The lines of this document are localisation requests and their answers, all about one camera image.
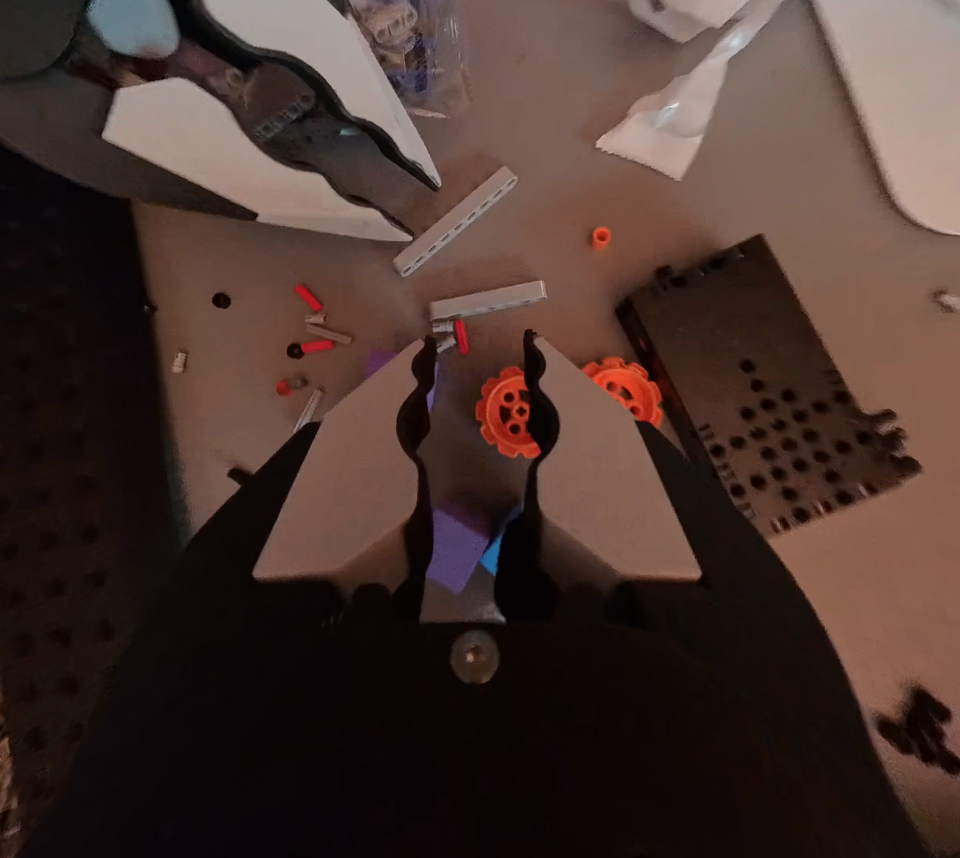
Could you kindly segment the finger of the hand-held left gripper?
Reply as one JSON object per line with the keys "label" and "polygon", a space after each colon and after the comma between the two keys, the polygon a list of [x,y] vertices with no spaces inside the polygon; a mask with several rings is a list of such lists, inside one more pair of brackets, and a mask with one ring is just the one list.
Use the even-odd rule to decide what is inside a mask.
{"label": "finger of the hand-held left gripper", "polygon": [[188,79],[119,88],[102,137],[246,208],[264,225],[392,244],[413,240],[390,216],[348,200],[324,176],[270,157],[226,105]]}
{"label": "finger of the hand-held left gripper", "polygon": [[225,36],[301,73],[329,111],[364,132],[397,167],[438,190],[426,144],[354,20],[331,0],[198,0]]}

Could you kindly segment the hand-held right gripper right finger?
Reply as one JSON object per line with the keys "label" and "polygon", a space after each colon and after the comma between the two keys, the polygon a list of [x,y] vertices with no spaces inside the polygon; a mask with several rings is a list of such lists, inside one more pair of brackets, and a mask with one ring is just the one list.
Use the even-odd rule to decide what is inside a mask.
{"label": "hand-held right gripper right finger", "polygon": [[698,581],[701,568],[630,411],[544,337],[538,387],[558,438],[536,469],[555,581]]}

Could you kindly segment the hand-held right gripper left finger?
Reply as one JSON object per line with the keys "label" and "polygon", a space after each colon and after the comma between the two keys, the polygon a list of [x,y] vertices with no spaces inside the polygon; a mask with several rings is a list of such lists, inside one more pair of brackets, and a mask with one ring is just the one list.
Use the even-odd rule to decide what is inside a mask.
{"label": "hand-held right gripper left finger", "polygon": [[413,341],[330,408],[253,566],[256,580],[405,580],[419,470],[399,418],[425,402],[436,341]]}

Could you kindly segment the clear bag of grey parts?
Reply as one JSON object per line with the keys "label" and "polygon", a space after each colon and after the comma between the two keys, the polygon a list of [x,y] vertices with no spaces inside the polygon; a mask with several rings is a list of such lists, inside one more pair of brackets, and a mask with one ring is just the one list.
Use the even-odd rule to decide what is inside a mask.
{"label": "clear bag of grey parts", "polygon": [[[423,119],[450,119],[472,100],[465,33],[457,0],[345,0],[403,108]],[[260,63],[221,61],[206,84],[264,150],[306,163],[314,153],[373,144],[353,124],[322,108],[297,73]]]}

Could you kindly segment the blue foam cube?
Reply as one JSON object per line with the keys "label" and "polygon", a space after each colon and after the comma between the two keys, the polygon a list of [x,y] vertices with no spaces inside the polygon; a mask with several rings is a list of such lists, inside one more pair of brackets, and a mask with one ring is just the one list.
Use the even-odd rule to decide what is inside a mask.
{"label": "blue foam cube", "polygon": [[498,564],[503,538],[512,522],[520,517],[522,512],[523,504],[514,504],[497,521],[493,536],[478,562],[480,567],[483,568],[489,576],[495,577],[498,575]]}

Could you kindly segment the grey plastic beam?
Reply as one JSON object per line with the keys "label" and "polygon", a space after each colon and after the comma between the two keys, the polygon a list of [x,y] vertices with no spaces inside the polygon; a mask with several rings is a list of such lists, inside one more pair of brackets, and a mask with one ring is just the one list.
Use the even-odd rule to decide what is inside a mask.
{"label": "grey plastic beam", "polygon": [[516,187],[518,181],[519,178],[510,168],[499,168],[396,255],[392,261],[396,273],[401,278],[413,276],[438,252],[502,201]]}
{"label": "grey plastic beam", "polygon": [[545,300],[547,300],[545,282],[534,280],[433,301],[428,306],[428,318],[432,323],[465,320],[527,307]]}

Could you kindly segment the orange gear wheel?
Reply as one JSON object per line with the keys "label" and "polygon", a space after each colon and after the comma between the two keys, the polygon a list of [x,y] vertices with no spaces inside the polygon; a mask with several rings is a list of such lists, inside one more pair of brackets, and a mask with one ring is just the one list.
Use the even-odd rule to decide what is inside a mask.
{"label": "orange gear wheel", "polygon": [[560,440],[560,415],[542,384],[531,391],[524,370],[508,365],[486,379],[474,408],[484,441],[509,459],[537,459],[554,453]]}

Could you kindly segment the black perforated control box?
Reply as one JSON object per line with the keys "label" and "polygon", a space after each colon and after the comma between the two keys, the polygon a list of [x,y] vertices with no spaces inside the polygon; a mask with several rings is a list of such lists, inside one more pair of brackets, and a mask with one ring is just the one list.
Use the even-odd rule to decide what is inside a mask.
{"label": "black perforated control box", "polygon": [[763,235],[662,266],[614,313],[681,449],[765,538],[922,473],[897,414],[861,408]]}

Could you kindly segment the dark perforated panel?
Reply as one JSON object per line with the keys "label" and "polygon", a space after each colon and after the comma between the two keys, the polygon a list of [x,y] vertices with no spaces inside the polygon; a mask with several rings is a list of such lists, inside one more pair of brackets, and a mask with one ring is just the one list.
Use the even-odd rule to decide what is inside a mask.
{"label": "dark perforated panel", "polygon": [[131,205],[2,147],[2,856],[177,552],[152,312]]}

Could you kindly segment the black cross connector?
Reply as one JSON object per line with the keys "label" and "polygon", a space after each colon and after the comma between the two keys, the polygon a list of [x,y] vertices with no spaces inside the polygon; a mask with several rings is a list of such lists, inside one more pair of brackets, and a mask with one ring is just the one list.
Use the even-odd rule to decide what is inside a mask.
{"label": "black cross connector", "polygon": [[919,684],[910,684],[894,717],[876,713],[878,736],[899,754],[915,758],[951,778],[959,775],[959,756],[948,744],[948,726],[954,714]]}

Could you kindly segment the white metal stand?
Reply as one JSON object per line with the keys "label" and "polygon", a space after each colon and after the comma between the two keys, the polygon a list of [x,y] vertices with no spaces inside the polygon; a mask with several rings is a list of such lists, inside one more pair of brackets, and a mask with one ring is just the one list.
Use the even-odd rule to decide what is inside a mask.
{"label": "white metal stand", "polygon": [[813,0],[889,197],[959,234],[959,0]]}

